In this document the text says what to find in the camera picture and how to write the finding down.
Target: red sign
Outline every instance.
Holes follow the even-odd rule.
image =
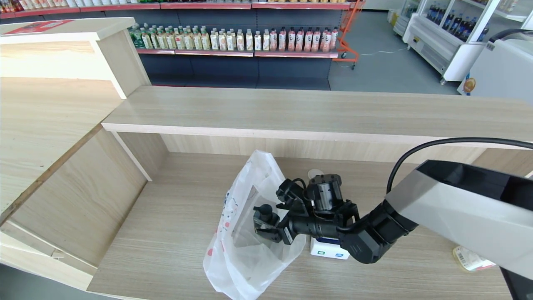
[[[44,21],[44,22],[34,22],[31,24],[28,24],[24,27],[20,27],[18,29],[12,30],[6,34],[21,34],[21,33],[41,33],[45,32],[49,29],[52,29],[54,27],[57,27],[59,25],[63,25],[68,22],[72,22],[73,20],[59,20],[59,21]]]

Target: white plastic bag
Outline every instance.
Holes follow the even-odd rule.
[[[254,231],[254,206],[268,203],[283,219],[276,190],[285,180],[272,154],[256,150],[226,194],[222,217],[204,257],[204,271],[216,291],[232,299],[256,299],[296,258],[305,235],[288,246]]]

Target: yellow circular sticker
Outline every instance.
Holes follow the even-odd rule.
[[[463,91],[470,93],[475,88],[475,79],[474,78],[468,78],[465,83],[463,84]]]

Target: small white box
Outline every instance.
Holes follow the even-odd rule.
[[[311,254],[315,256],[348,259],[350,253],[341,248],[338,240],[334,239],[314,239],[311,238]]]

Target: wooden countertop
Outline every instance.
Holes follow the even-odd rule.
[[[147,183],[99,265],[89,291],[144,299],[225,299],[202,261],[224,194],[248,157],[171,153]],[[361,215],[383,201],[392,163],[277,159],[284,176],[318,168],[342,177]],[[416,165],[405,164],[403,178]],[[462,271],[454,244],[419,226],[376,264],[311,256],[309,246],[260,299],[508,299],[498,268]]]
[[[533,107],[433,94],[143,86],[102,125],[110,131],[402,144],[458,136],[533,141]]]
[[[1,225],[122,100],[109,81],[6,77],[0,98]]]
[[[0,25],[0,44],[100,41],[135,23],[133,17],[76,19],[42,33],[4,35],[34,22]]]

